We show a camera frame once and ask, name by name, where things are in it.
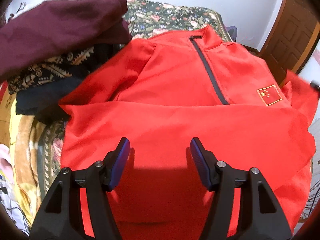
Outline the red zip jacket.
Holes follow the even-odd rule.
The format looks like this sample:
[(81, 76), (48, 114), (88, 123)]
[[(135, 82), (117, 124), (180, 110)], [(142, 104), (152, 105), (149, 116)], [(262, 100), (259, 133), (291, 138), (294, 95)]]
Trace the red zip jacket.
[(279, 86), (264, 60), (212, 27), (138, 38), (60, 100), (70, 115), (61, 165), (87, 168), (126, 137), (130, 159), (107, 194), (123, 239), (198, 239), (213, 199), (190, 154), (198, 137), (231, 167), (259, 168), (294, 228), (318, 98), (292, 72)]

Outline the brown wooden door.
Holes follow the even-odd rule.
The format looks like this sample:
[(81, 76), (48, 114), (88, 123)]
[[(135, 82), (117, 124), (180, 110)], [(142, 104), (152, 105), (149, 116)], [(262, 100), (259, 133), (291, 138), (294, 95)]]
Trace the brown wooden door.
[(298, 73), (319, 36), (319, 22), (306, 0), (283, 0), (259, 56), (278, 84), (288, 70)]

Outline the yellow blanket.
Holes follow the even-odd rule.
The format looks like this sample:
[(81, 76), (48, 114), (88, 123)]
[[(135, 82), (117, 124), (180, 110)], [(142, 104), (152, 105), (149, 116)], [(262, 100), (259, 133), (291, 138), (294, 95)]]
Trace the yellow blanket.
[(37, 171), (37, 150), (45, 125), (33, 115), (16, 114), (17, 100), (1, 103), (1, 173), (9, 183), (9, 196), (17, 202), (28, 225), (34, 222), (43, 193)]

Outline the black folded garment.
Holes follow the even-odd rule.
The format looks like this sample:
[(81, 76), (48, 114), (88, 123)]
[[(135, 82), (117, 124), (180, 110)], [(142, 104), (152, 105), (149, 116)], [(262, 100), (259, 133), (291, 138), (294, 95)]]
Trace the black folded garment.
[(58, 102), (82, 83), (82, 79), (68, 77), (47, 85), (28, 88), (16, 95), (16, 114), (33, 115), (36, 120), (49, 125), (68, 119), (69, 115)]

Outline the purple grey bag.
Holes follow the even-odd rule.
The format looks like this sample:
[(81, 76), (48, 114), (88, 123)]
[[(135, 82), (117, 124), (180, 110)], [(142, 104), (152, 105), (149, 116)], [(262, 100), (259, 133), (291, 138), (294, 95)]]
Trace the purple grey bag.
[(226, 27), (226, 30), (227, 30), (227, 33), (229, 34), (231, 40), (233, 42), (236, 42), (236, 38), (237, 38), (237, 35), (238, 35), (238, 29), (236, 26), (230, 26), (230, 27)]

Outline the dark patterned folded garment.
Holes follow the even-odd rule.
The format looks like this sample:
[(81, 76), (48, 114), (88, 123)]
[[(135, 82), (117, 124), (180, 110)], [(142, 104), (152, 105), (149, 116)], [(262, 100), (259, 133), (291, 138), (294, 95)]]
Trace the dark patterned folded garment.
[(32, 64), (9, 78), (9, 94), (27, 90), (68, 77), (85, 78), (123, 48), (122, 44), (95, 44)]

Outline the maroon folded garment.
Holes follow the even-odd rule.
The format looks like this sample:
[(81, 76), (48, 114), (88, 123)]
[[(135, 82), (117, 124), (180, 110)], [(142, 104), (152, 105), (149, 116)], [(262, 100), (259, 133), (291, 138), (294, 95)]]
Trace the maroon folded garment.
[(31, 64), (94, 44), (131, 40), (127, 0), (51, 0), (1, 27), (1, 81)]

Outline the green floral bed cover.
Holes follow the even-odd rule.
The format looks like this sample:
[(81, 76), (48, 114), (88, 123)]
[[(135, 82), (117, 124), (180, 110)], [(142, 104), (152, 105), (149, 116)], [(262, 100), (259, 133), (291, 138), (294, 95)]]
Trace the green floral bed cover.
[(133, 38), (151, 38), (172, 30), (197, 30), (207, 25), (224, 41), (235, 41), (227, 31), (221, 15), (208, 8), (175, 6), (163, 2), (128, 0), (123, 16)]

